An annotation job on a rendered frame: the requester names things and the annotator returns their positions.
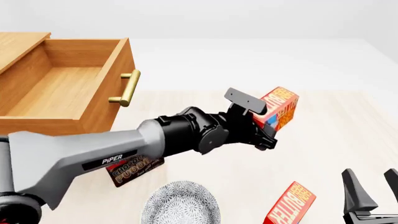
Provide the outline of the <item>wooden cabinet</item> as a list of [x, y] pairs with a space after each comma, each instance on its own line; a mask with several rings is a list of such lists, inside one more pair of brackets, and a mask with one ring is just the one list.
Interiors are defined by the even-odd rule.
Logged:
[[50, 32], [0, 32], [0, 74], [50, 35]]

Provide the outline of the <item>flat plate on black stalk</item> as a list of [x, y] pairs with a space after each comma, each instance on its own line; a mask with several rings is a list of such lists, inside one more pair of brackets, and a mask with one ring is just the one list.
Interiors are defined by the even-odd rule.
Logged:
[[267, 105], [265, 101], [238, 91], [237, 89], [229, 88], [224, 97], [233, 104], [236, 104], [245, 110], [252, 111], [259, 115], [265, 115], [267, 113]]

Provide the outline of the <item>chocolate pudding box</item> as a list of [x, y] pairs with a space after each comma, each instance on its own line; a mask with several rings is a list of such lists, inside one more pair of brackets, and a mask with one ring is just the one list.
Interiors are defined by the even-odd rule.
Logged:
[[106, 167], [106, 171], [108, 171], [114, 186], [118, 188], [161, 166], [164, 162], [163, 157], [149, 159], [145, 156], [131, 156]]

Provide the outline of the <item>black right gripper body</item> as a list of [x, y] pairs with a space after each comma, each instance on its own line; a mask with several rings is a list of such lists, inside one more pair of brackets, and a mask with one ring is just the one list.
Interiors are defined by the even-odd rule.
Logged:
[[398, 224], [398, 215], [371, 214], [374, 207], [344, 208], [345, 224]]

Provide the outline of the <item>red and orange butter box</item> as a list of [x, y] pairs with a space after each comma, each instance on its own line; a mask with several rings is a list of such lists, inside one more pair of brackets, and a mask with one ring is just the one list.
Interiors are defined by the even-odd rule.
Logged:
[[317, 196], [298, 182], [292, 182], [269, 210], [263, 224], [299, 224]]
[[255, 123], [261, 128], [268, 124], [278, 132], [293, 119], [299, 96], [279, 86], [263, 96], [261, 100], [266, 102], [267, 113], [265, 115], [254, 113]]

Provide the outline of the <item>patterned grey bowl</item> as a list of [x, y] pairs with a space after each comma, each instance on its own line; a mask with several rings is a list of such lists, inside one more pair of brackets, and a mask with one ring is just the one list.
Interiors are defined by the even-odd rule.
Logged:
[[207, 188], [179, 180], [161, 186], [149, 197], [141, 224], [221, 224], [221, 212]]

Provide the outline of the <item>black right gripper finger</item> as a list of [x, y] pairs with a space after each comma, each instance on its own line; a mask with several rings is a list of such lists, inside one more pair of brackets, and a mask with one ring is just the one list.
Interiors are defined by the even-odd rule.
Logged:
[[367, 194], [352, 169], [341, 173], [345, 191], [343, 213], [371, 214], [378, 204]]
[[384, 177], [391, 188], [394, 196], [398, 199], [398, 171], [396, 169], [389, 169], [384, 173]]

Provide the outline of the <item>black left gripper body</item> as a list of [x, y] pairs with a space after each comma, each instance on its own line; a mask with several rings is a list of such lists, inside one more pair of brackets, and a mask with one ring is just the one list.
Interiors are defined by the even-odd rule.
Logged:
[[260, 151], [275, 148], [277, 143], [275, 138], [276, 130], [269, 124], [266, 123], [263, 127], [260, 127], [257, 123], [252, 122], [248, 133], [248, 145], [253, 145]]

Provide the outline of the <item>open wooden drawer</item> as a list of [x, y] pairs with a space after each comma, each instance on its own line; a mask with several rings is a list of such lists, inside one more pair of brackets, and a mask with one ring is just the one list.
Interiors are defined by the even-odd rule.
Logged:
[[109, 131], [135, 69], [129, 39], [47, 39], [0, 73], [0, 135]]

